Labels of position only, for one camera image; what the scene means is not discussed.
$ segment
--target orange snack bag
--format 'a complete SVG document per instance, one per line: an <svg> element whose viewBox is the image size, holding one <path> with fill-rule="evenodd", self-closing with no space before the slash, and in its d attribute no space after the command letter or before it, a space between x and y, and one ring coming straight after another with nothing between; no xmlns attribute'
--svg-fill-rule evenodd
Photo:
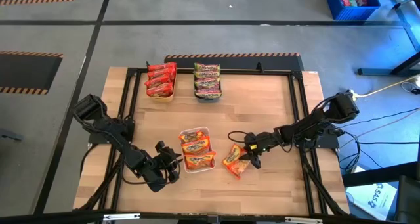
<svg viewBox="0 0 420 224"><path fill-rule="evenodd" d="M188 169L212 168L214 166L213 159L215 155L215 151L208 152L204 155L185 155L186 167Z"/></svg>
<svg viewBox="0 0 420 224"><path fill-rule="evenodd" d="M228 171L238 179L241 179L241 174L250 163L249 160L239 160L239 157L244 154L246 154L245 149L234 144L230 149L228 156L223 160L223 165L225 165L226 168L228 168Z"/></svg>
<svg viewBox="0 0 420 224"><path fill-rule="evenodd" d="M210 146L209 137L202 137L196 141L184 143L182 145L182 150L184 154L201 154L203 152L208 152Z"/></svg>
<svg viewBox="0 0 420 224"><path fill-rule="evenodd" d="M181 140L182 143L188 143L191 141L196 141L202 137L204 137L204 132L202 131L195 131L192 133L188 133L186 135L179 135L179 139Z"/></svg>

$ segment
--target clear plastic container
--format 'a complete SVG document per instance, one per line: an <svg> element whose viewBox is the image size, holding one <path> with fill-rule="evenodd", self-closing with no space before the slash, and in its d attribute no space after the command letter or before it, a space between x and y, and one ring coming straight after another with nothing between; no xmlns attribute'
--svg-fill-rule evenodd
<svg viewBox="0 0 420 224"><path fill-rule="evenodd" d="M194 129L187 129L187 130L182 131L179 135L187 135L189 133L196 132L197 130L201 130L204 133L204 135L210 137L210 130L207 127L197 127L197 128L194 128ZM209 151L213 151L213 149L211 148L211 139L209 139ZM216 167L215 159L213 159L213 161L211 162L211 165L212 166L210 168L199 168L199 169L191 170L191 169L187 168L186 160L185 160L185 157L184 157L184 169L185 169L186 173L197 173L197 172L208 171L210 169L213 169L213 168Z"/></svg>

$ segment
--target white cable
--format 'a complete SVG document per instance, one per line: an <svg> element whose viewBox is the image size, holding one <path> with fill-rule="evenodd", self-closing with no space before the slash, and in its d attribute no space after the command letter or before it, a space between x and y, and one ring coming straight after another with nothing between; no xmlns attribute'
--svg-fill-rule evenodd
<svg viewBox="0 0 420 224"><path fill-rule="evenodd" d="M381 92L382 90L389 89L390 87L394 87L395 85L399 85L400 83L404 83L404 82L410 81L410 80L412 80L412 79L416 79L416 78L418 78L419 76L420 76L420 74L417 74L417 75L412 76L412 77L410 77L410 78L408 78L408 79L405 79L405 80L403 80L403 81L399 81L399 82L393 83L392 85L388 85L388 86L386 86L386 87L384 87L384 88L382 88L382 89L378 89L378 90L376 90L376 91L373 91L373 92L368 93L368 94L365 94L365 95L359 95L359 94L355 93L353 90L350 90L350 92L353 94L353 97L352 97L352 98L353 98L353 100L355 101L357 98L360 98L360 97L367 97L367 96L373 95L373 94L375 94L375 93Z"/></svg>
<svg viewBox="0 0 420 224"><path fill-rule="evenodd" d="M404 87L404 85L409 85L409 86L410 86L410 89L406 89L406 88ZM414 83L410 83L410 82L402 82L402 83L401 83L401 88L402 88L405 92L410 93L410 92L411 92L411 90L413 90L413 89L415 89L415 88L416 88L416 86L414 85Z"/></svg>

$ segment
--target table leg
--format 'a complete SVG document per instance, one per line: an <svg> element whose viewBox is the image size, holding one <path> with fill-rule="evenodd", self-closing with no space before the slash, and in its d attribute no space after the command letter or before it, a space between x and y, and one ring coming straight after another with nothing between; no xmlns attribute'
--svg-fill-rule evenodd
<svg viewBox="0 0 420 224"><path fill-rule="evenodd" d="M357 70L361 76L415 76L420 70L410 70L420 62L420 52L407 59L394 69L360 68Z"/></svg>

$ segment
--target red snack bag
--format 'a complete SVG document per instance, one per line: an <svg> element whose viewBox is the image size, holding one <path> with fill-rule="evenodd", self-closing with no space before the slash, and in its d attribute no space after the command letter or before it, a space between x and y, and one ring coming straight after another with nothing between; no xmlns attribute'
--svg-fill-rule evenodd
<svg viewBox="0 0 420 224"><path fill-rule="evenodd" d="M209 146L210 146L210 140L209 137L202 137L201 139L198 139L197 141L192 141L188 143L184 143L182 145L182 150L184 151L184 154L201 154L204 152L209 152Z"/></svg>
<svg viewBox="0 0 420 224"><path fill-rule="evenodd" d="M149 72L154 71L154 70L162 70L166 68L177 69L177 64L175 62L168 62L168 63L163 63L163 64L154 64L154 65L147 66L147 69L149 70Z"/></svg>
<svg viewBox="0 0 420 224"><path fill-rule="evenodd" d="M169 77L173 81L175 79L176 73L177 73L177 70L174 67L171 67L171 68L164 68L161 70L154 70L152 72L148 72L147 75L149 76L149 79L154 79L164 74L169 74Z"/></svg>
<svg viewBox="0 0 420 224"><path fill-rule="evenodd" d="M163 85L146 90L149 97L169 97L173 94L172 83L164 83Z"/></svg>
<svg viewBox="0 0 420 224"><path fill-rule="evenodd" d="M162 76L156 77L154 79L148 80L146 82L144 82L145 86L149 89L149 88L153 88L153 87L157 87L160 86L164 83L170 83L171 81L171 76L169 74L164 74Z"/></svg>
<svg viewBox="0 0 420 224"><path fill-rule="evenodd" d="M228 168L228 171L236 178L241 179L241 174L249 165L249 160L239 160L239 157L246 154L245 149L237 144L234 144L230 149L228 156L223 160L223 165Z"/></svg>
<svg viewBox="0 0 420 224"><path fill-rule="evenodd" d="M215 155L215 151L208 152L204 155L185 155L186 167L188 169L212 168L214 167L213 159Z"/></svg>

